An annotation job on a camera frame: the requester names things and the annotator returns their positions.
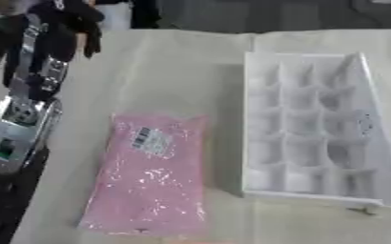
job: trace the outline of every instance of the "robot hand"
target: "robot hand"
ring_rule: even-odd
[[[6,87],[10,86],[16,69],[22,61],[20,54],[25,46],[23,45],[26,38],[24,33],[31,25],[31,15],[39,20],[41,30],[36,37],[28,67],[31,74],[28,78],[28,85],[31,87],[30,99],[45,100],[59,91],[59,86],[49,92],[39,89],[43,77],[37,74],[42,71],[46,60],[52,57],[61,62],[71,61],[77,48],[76,35],[80,32],[87,34],[84,54],[90,58],[94,53],[100,52],[101,31],[97,22],[102,21],[104,16],[83,0],[49,0],[30,8],[23,20],[21,35],[7,53],[3,80]]]

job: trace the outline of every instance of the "barcode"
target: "barcode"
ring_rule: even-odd
[[[137,134],[137,137],[134,140],[134,143],[132,144],[132,146],[134,148],[140,149],[144,145],[148,136],[150,135],[150,131],[151,131],[150,129],[148,129],[146,127],[142,127],[142,129],[140,129],[139,133]]]

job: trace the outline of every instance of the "ice cube tray compartment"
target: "ice cube tray compartment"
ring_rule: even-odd
[[[281,134],[250,140],[249,167],[262,169],[266,165],[281,162],[282,158],[283,136]]]
[[[285,191],[290,193],[322,194],[326,178],[322,167],[299,167],[287,164]]]
[[[349,111],[353,108],[355,87],[337,90],[320,90],[319,102],[323,108],[332,112]]]
[[[362,55],[249,52],[245,63],[244,192],[391,205],[391,150]]]

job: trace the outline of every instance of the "white tablecloth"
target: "white tablecloth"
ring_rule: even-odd
[[[156,112],[211,120],[205,160],[209,232],[194,237],[236,244],[391,243],[391,211],[266,204],[228,192],[241,163],[243,53],[363,51],[391,131],[391,31],[334,30],[227,35],[179,30],[106,33],[103,52],[77,57],[60,93],[64,115],[51,157],[14,244],[168,243],[76,229],[93,189],[114,112]],[[0,84],[0,98],[5,89]]]

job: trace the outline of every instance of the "black cable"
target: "black cable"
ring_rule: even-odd
[[[348,4],[349,10],[351,10],[353,13],[359,15],[360,17],[370,21],[372,24],[374,24],[376,29],[383,29],[384,28],[384,26],[380,20],[367,14],[366,12],[360,11],[355,4],[355,0],[347,0],[347,4]]]

